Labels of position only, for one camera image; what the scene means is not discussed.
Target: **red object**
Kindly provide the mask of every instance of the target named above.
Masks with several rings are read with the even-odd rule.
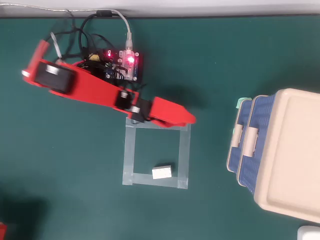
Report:
[[[7,231],[7,226],[0,223],[0,240],[5,239],[6,231]]]
[[[23,79],[27,83],[36,85],[38,87],[46,87],[44,85],[36,83],[35,78],[40,62],[50,64],[49,61],[43,59],[48,46],[48,42],[41,40],[37,49],[35,50],[35,53],[33,54],[29,66],[26,70],[22,71],[22,74],[24,76]],[[56,92],[53,90],[49,90],[50,93],[81,102],[111,107],[117,111],[126,113],[128,115],[128,118],[132,117],[132,112],[119,109],[115,106],[119,91],[122,91],[123,88],[103,81],[91,75],[89,71],[77,67],[74,64],[68,64],[65,62],[61,62],[58,64],[76,72],[74,84],[70,92],[67,94]],[[134,94],[132,106],[135,106],[139,97],[139,93],[128,88],[126,88],[126,90]],[[171,101],[167,101],[160,97],[156,97],[154,99],[149,117],[154,119],[152,120],[153,123],[157,124],[158,126],[167,128],[172,126],[183,127],[186,124],[194,124],[196,122],[196,118],[183,106]]]

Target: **green mat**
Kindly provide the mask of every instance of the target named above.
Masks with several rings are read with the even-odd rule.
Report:
[[[182,104],[197,118],[188,190],[122,185],[125,115],[22,80],[55,22],[0,19],[0,215],[7,239],[296,239],[304,221],[257,206],[227,171],[226,158],[240,97],[288,87],[320,91],[319,16],[130,20],[134,50],[144,54],[143,97]],[[95,19],[87,27],[124,46],[121,20]],[[134,171],[150,174],[158,161],[176,161],[178,138],[139,129]]]

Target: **white block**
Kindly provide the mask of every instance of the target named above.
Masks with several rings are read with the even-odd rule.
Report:
[[[298,229],[297,240],[320,240],[320,227],[301,226]]]
[[[171,166],[157,166],[152,168],[153,179],[165,179],[171,178]]]

